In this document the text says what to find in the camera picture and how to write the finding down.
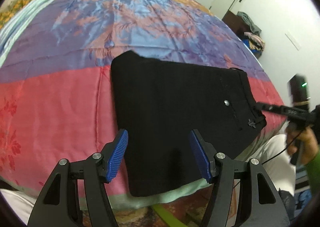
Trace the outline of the green sleeve forearm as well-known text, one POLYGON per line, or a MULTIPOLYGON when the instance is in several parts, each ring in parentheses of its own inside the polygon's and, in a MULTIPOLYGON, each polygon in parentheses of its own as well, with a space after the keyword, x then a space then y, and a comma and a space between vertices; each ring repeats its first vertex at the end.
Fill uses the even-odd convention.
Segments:
POLYGON ((308 213, 319 217, 319 151, 315 157, 306 164, 306 170, 309 178, 312 200, 308 205, 308 213))

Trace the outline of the person right hand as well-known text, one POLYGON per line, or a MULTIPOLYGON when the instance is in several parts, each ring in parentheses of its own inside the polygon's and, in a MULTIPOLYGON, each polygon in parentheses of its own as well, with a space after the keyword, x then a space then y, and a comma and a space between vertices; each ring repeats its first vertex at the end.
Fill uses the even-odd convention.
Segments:
POLYGON ((319 153, 319 144, 313 130, 310 127, 299 131, 294 124, 289 124, 285 130, 286 143, 288 144, 287 153, 293 156, 301 152, 300 163, 306 165, 311 162, 319 153))

